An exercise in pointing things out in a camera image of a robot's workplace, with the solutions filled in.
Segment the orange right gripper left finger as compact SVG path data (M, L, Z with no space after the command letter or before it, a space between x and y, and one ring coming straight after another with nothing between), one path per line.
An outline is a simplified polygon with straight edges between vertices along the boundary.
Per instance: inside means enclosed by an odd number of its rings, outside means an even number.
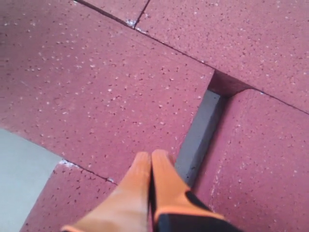
M114 191L96 208L62 232L146 232L151 158L139 152Z

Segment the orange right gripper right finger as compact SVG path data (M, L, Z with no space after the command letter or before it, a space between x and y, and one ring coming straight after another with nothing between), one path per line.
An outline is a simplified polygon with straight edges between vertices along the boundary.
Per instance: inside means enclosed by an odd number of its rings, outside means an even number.
M156 232L225 232L224 217L206 207L177 174L168 152L152 153L154 230Z

